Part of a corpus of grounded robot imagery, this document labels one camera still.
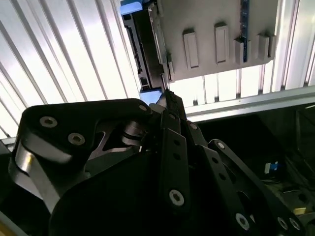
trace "white corrugated panel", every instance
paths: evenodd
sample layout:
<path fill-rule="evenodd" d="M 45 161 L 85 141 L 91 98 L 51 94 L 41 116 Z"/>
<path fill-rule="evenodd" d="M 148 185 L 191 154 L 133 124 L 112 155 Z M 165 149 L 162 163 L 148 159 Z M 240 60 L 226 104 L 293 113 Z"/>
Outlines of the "white corrugated panel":
<path fill-rule="evenodd" d="M 0 1 L 0 138 L 29 106 L 139 98 L 115 0 Z"/>

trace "blue circuit board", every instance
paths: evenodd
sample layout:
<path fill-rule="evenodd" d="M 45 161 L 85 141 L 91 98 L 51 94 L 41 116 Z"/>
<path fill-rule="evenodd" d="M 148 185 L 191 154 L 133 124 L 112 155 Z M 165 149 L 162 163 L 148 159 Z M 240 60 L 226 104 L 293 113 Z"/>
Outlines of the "blue circuit board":
<path fill-rule="evenodd" d="M 250 0 L 240 0 L 241 1 L 241 17 L 240 17 L 240 25 L 241 25 L 241 35 L 240 39 L 244 43 L 244 57 L 243 61 L 247 62 L 248 52 L 248 21 L 249 21 L 249 3 Z"/>

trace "black robotic arm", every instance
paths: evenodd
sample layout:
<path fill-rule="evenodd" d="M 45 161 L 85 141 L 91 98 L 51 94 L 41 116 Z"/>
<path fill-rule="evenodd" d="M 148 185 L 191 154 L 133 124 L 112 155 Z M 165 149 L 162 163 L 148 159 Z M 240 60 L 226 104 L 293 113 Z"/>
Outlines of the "black robotic arm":
<path fill-rule="evenodd" d="M 131 148 L 85 174 L 87 161 Z M 168 90 L 150 107 L 123 99 L 28 108 L 9 171 L 45 202 L 51 236 L 305 234 L 224 142 L 205 141 Z"/>

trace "gray metal plate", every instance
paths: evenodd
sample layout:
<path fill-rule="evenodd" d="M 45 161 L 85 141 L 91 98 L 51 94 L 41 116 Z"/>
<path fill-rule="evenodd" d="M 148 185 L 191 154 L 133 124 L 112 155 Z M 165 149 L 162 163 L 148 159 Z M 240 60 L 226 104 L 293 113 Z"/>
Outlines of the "gray metal plate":
<path fill-rule="evenodd" d="M 242 67 L 265 64 L 273 57 L 258 58 L 260 33 L 274 34 L 278 0 L 250 0 L 249 61 L 242 65 L 235 62 L 233 40 L 240 35 L 239 0 L 161 0 L 161 28 L 167 51 L 171 54 L 175 80 L 218 73 Z M 216 23 L 225 22 L 229 31 L 229 61 L 216 64 Z M 199 66 L 188 70 L 183 32 L 193 29 L 196 33 Z"/>

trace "blue latch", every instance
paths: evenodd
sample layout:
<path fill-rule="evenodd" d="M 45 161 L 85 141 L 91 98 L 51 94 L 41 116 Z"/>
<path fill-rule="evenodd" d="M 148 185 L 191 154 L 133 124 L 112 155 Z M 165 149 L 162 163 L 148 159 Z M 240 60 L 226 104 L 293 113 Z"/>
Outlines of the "blue latch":
<path fill-rule="evenodd" d="M 120 14 L 123 16 L 142 9 L 142 0 L 124 0 L 121 1 Z"/>

